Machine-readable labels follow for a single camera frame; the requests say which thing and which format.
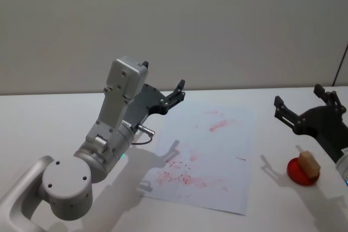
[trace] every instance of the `table surface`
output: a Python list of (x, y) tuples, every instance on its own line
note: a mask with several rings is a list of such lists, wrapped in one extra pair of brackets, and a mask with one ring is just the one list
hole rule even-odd
[[(348, 106), (348, 87), (327, 90), (336, 90)], [(276, 95), (298, 114), (324, 104), (313, 88), (188, 91), (185, 98), (245, 106), (255, 114), (246, 216), (139, 197), (138, 182), (154, 167), (155, 138), (149, 145), (130, 149), (110, 175), (94, 185), (94, 204), (83, 218), (64, 222), (42, 202), (32, 220), (49, 232), (347, 231), (347, 187), (313, 138), (295, 135), (274, 118)], [(97, 118), (102, 101), (99, 93), (0, 97), (0, 195), (38, 158), (51, 155), (58, 160), (72, 155)], [(157, 136), (164, 117), (154, 115), (146, 122)], [(344, 122), (348, 123), (347, 114)], [(298, 186), (286, 174), (288, 161), (298, 156), (299, 149), (311, 151), (321, 165), (315, 186)]]

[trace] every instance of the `wooden block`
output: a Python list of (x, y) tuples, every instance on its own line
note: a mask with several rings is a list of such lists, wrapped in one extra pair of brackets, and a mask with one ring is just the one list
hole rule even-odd
[(320, 165), (309, 151), (301, 152), (298, 162), (302, 170), (310, 179), (319, 175)]

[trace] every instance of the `cable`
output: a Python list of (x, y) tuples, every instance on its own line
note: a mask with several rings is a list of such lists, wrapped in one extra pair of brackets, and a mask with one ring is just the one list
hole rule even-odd
[(343, 64), (343, 60), (344, 60), (344, 58), (346, 57), (347, 50), (348, 50), (348, 43), (347, 43), (347, 46), (346, 46), (346, 50), (344, 51), (344, 54), (343, 54), (341, 63), (339, 64), (339, 67), (338, 67), (338, 70), (337, 70), (335, 79), (334, 79), (334, 81), (333, 81), (333, 83), (332, 83), (332, 86), (335, 86), (335, 83), (336, 83), (336, 80), (337, 80), (337, 76), (338, 76), (339, 70), (341, 70), (341, 66), (342, 66), (342, 64)]
[(145, 142), (133, 142), (132, 145), (145, 145), (152, 142), (152, 137), (150, 137), (150, 139), (148, 141)]

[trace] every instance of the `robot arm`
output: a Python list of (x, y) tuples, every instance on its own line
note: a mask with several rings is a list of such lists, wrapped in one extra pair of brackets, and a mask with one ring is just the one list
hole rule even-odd
[(143, 123), (151, 114), (165, 115), (184, 100), (185, 81), (165, 97), (144, 84), (148, 62), (128, 57), (113, 62), (98, 116), (74, 157), (54, 161), (41, 158), (0, 199), (0, 227), (8, 232), (45, 232), (30, 221), (44, 200), (62, 220), (76, 220), (92, 206), (92, 183), (106, 178), (140, 130), (152, 139)]
[(337, 170), (348, 184), (348, 128), (342, 121), (346, 108), (341, 105), (335, 91), (325, 92), (317, 84), (314, 93), (326, 103), (325, 106), (309, 109), (299, 116), (289, 110), (277, 96), (274, 101), (275, 117), (289, 126), (295, 134), (315, 138), (336, 163)]

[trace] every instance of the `sheet of paper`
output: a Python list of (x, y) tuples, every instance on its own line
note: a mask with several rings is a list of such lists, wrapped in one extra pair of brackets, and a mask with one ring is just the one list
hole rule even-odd
[(244, 108), (183, 102), (166, 115), (144, 196), (245, 215), (254, 118)]

